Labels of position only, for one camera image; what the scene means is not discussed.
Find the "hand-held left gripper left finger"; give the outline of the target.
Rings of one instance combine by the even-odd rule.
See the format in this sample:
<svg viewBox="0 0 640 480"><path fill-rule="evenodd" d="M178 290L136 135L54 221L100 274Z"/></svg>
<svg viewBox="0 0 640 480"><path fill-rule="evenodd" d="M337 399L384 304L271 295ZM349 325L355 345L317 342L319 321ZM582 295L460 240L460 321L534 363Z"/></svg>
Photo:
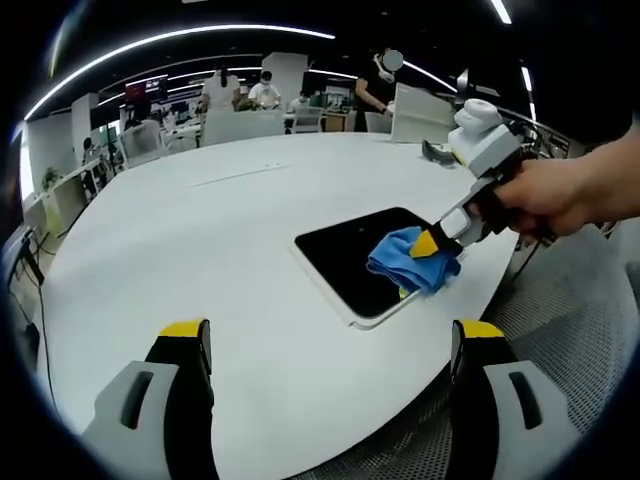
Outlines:
<svg viewBox="0 0 640 480"><path fill-rule="evenodd" d="M114 479L217 479L210 322L162 329L97 395L84 445Z"/></svg>

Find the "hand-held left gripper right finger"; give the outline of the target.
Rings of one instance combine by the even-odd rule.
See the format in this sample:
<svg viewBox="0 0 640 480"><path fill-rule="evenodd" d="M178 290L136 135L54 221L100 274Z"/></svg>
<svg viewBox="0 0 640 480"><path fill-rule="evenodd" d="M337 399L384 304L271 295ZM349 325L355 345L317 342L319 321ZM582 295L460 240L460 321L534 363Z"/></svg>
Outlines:
<svg viewBox="0 0 640 480"><path fill-rule="evenodd" d="M495 325L452 324L450 479L544 479L580 434L564 393Z"/></svg>

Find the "person's right hand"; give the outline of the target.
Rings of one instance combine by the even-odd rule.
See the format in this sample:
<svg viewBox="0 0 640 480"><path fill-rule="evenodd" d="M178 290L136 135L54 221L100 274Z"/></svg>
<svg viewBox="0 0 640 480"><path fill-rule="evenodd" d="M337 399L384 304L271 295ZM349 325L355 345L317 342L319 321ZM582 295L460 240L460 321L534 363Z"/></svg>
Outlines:
<svg viewBox="0 0 640 480"><path fill-rule="evenodd" d="M511 226L521 235L540 239L546 230L569 236L601 221L591 190L592 173L584 159L526 160L495 193L515 212Z"/></svg>

